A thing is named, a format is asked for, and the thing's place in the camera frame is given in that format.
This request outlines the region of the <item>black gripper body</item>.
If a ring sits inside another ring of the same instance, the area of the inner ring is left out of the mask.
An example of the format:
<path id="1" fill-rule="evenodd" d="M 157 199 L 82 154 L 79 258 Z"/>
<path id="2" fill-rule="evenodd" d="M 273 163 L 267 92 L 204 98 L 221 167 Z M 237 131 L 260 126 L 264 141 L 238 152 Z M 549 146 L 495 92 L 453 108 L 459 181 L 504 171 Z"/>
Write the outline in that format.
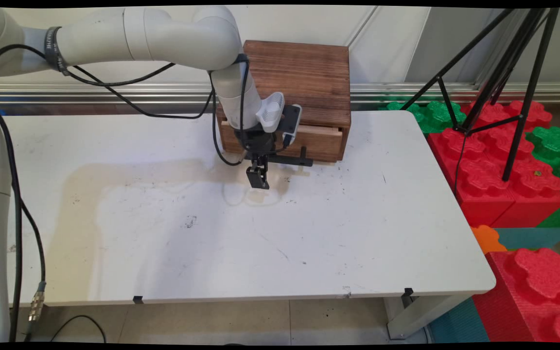
<path id="1" fill-rule="evenodd" d="M 260 124 L 250 129 L 234 129 L 235 137 L 243 149 L 243 155 L 255 151 L 258 154 L 274 154 L 279 151 L 277 148 L 276 132 L 267 133 Z"/>

